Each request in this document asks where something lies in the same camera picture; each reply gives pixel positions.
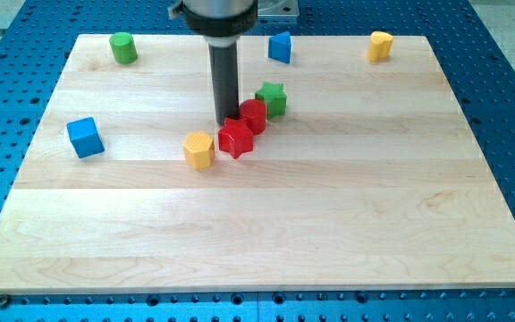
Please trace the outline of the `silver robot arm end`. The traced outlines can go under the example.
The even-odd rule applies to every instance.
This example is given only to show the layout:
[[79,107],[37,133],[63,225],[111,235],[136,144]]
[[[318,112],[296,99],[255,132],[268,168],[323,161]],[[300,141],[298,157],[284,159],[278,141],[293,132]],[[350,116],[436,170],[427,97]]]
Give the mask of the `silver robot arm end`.
[[258,19],[257,0],[178,0],[170,19],[183,16],[187,27],[203,36],[231,37],[250,30]]

